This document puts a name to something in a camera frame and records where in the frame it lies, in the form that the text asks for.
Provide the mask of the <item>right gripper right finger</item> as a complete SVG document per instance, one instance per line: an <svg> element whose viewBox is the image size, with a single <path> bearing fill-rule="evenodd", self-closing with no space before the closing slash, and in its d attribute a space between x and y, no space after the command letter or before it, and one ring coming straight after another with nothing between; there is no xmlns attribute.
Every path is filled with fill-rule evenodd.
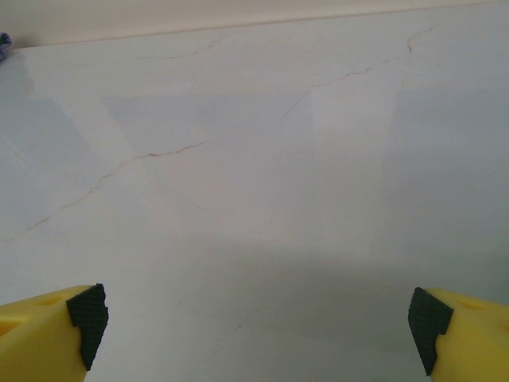
<svg viewBox="0 0 509 382"><path fill-rule="evenodd" d="M408 323L432 381L508 381L508 307L417 287Z"/></svg>

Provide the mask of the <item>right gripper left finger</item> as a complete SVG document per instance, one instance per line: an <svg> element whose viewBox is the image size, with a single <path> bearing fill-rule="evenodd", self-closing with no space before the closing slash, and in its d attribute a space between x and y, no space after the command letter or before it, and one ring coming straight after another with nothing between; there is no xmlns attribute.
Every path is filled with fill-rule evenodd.
<svg viewBox="0 0 509 382"><path fill-rule="evenodd" d="M81 382L107 327L100 283L1 306L1 380Z"/></svg>

